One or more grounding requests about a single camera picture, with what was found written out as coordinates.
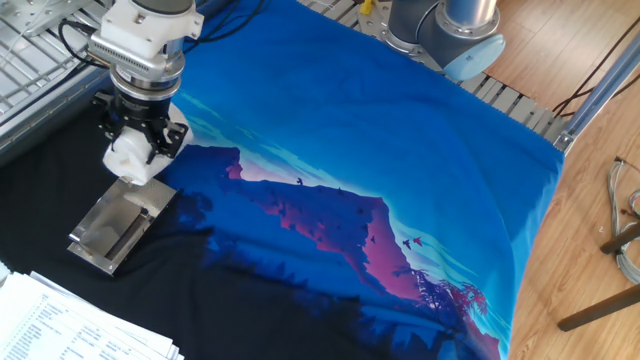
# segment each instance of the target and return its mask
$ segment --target metal plate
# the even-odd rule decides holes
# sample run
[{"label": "metal plate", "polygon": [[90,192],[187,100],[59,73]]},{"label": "metal plate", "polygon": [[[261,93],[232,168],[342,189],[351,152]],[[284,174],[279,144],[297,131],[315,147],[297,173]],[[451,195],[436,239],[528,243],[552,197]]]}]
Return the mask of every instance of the metal plate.
[{"label": "metal plate", "polygon": [[69,234],[67,250],[113,275],[175,194],[155,179],[144,186],[116,180]]},{"label": "metal plate", "polygon": [[487,81],[476,91],[475,95],[478,99],[482,100],[489,93],[493,85],[497,84],[498,81],[492,77],[489,77]]},{"label": "metal plate", "polygon": [[536,110],[534,110],[533,115],[531,115],[531,117],[529,118],[529,120],[527,120],[527,123],[525,125],[527,125],[529,129],[533,130],[536,127],[536,125],[538,125],[538,122],[544,116],[545,110],[546,110],[545,108],[537,108]]},{"label": "metal plate", "polygon": [[9,0],[0,19],[27,37],[39,35],[93,0]]},{"label": "metal plate", "polygon": [[503,87],[504,85],[501,82],[496,81],[493,86],[489,88],[489,91],[487,91],[487,93],[481,98],[482,101],[487,104],[493,104],[498,97],[498,92],[500,92]]},{"label": "metal plate", "polygon": [[492,105],[494,108],[508,114],[511,107],[514,106],[516,99],[518,99],[518,95],[520,94],[517,91],[506,87]]},{"label": "metal plate", "polygon": [[547,131],[549,126],[551,126],[551,121],[553,120],[553,113],[547,109],[543,110],[544,112],[542,114],[542,118],[540,119],[540,121],[538,121],[538,124],[533,127],[533,131],[537,132],[540,135],[544,134]]},{"label": "metal plate", "polygon": [[488,78],[486,74],[478,74],[467,81],[463,81],[460,86],[468,92],[475,94],[480,85]]},{"label": "metal plate", "polygon": [[569,124],[569,120],[567,119],[564,119],[564,118],[553,119],[551,126],[544,134],[544,138],[550,142],[556,141],[560,137],[560,133],[562,133],[562,131],[566,129],[568,124]]},{"label": "metal plate", "polygon": [[527,98],[522,97],[518,100],[518,103],[513,108],[509,116],[512,119],[518,121],[519,123],[525,124],[529,118],[533,115],[533,110],[536,108],[536,102]]}]

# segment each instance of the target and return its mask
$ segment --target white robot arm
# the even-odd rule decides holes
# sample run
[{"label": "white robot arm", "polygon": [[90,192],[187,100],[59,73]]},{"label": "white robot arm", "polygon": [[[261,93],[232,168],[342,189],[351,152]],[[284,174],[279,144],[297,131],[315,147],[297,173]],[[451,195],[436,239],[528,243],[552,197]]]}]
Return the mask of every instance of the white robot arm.
[{"label": "white robot arm", "polygon": [[185,66],[185,37],[197,39],[204,17],[194,0],[119,0],[91,36],[89,52],[109,64],[114,95],[98,93],[101,127],[112,140],[103,162],[144,185],[168,166],[193,135],[171,103]]}]

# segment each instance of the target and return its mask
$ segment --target paper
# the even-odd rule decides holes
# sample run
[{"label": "paper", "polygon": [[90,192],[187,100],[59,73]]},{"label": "paper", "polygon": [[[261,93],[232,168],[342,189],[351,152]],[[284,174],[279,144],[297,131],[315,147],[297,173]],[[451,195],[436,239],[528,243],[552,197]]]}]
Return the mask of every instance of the paper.
[{"label": "paper", "polygon": [[14,274],[0,288],[0,359],[180,358],[170,339],[46,282]]},{"label": "paper", "polygon": [[30,276],[43,285],[46,285],[57,293],[65,296],[69,300],[74,301],[76,306],[89,306],[90,310],[93,309],[96,311],[94,315],[96,318],[99,318],[101,322],[113,325],[120,331],[154,349],[156,352],[168,359],[176,358],[178,348],[173,346],[173,340],[106,313],[36,272],[32,272]]}]

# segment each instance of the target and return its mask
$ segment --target metal grid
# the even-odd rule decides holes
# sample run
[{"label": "metal grid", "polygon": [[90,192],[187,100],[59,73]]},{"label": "metal grid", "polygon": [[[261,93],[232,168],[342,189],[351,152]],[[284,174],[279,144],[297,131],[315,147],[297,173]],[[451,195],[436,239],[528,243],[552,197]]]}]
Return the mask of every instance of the metal grid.
[{"label": "metal grid", "polygon": [[[94,27],[106,12],[100,2],[94,1],[76,11],[68,19]],[[4,20],[0,20],[0,59],[20,36],[20,32]],[[69,45],[81,55],[87,45],[87,37],[73,28],[65,28]],[[57,26],[34,37],[22,37],[0,63],[0,126],[10,114],[19,112],[29,101],[44,93],[48,87],[64,78],[78,61],[66,51],[57,35]]]},{"label": "metal grid", "polygon": [[[360,7],[353,0],[299,0],[299,2],[354,30],[367,33],[367,31],[362,31],[361,26],[370,26],[358,23]],[[433,62],[421,62],[436,71],[441,70]],[[467,81],[456,82],[456,84],[509,115],[512,119],[526,125],[551,143],[554,143],[567,127],[568,121],[566,119],[554,118],[554,114],[550,110],[537,105],[527,96],[484,73]]]}]

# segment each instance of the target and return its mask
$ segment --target black cloth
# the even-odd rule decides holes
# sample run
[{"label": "black cloth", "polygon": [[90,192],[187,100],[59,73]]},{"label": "black cloth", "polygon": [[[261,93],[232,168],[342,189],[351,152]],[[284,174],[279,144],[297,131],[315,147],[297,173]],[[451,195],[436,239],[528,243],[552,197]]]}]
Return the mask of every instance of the black cloth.
[{"label": "black cloth", "polygon": [[36,271],[174,339],[189,360],[392,355],[390,343],[362,346],[348,330],[360,316],[357,299],[338,304],[327,297],[324,316],[314,317],[295,301],[295,287],[256,277],[251,269],[202,266],[215,229],[166,234],[161,215],[114,278],[68,252],[67,235],[115,181],[101,161],[107,146],[95,115],[84,112],[0,169],[0,259],[11,270]]}]

